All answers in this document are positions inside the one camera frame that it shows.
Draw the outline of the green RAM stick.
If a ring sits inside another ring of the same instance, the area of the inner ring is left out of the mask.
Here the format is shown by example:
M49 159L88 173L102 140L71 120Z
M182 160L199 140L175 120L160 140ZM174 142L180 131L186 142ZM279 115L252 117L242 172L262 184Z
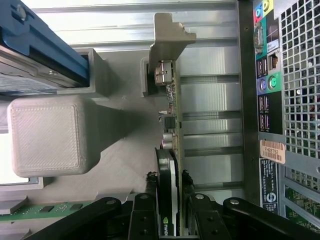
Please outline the green RAM stick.
M63 218L90 205L92 201L27 204L13 213L0 214L0 223L33 219Z

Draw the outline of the orange barcode sticker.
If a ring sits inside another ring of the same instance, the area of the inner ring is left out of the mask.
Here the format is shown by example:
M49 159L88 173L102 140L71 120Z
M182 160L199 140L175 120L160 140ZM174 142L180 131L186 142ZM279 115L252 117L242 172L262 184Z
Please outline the orange barcode sticker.
M286 147L283 143L262 139L259 142L259 151L264 159L282 165L286 163Z

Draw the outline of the dark grey open PC case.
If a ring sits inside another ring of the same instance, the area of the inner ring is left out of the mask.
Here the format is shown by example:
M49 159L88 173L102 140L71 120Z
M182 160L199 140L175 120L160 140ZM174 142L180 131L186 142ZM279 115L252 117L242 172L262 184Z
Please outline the dark grey open PC case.
M320 0L237 0L247 201L320 240ZM283 143L285 164L260 156Z

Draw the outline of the grey printed parts rack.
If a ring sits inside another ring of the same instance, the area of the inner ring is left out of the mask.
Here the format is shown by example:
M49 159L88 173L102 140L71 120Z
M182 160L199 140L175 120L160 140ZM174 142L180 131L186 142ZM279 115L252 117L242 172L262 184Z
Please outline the grey printed parts rack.
M114 192L142 192L156 172L155 148L162 138L159 111L164 97L143 97L145 50L97 55L97 77L107 97L77 90L18 98L15 107L58 101L44 110L19 111L18 134L0 131L0 177L4 163L21 157L41 167L36 184L0 184L0 214L28 203L83 202Z

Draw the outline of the hard disk with blue rails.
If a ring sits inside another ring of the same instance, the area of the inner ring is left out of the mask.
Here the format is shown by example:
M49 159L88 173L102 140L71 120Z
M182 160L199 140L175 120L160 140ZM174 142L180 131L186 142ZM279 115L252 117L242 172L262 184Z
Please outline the hard disk with blue rails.
M0 95L90 85L90 64L21 0L0 0Z

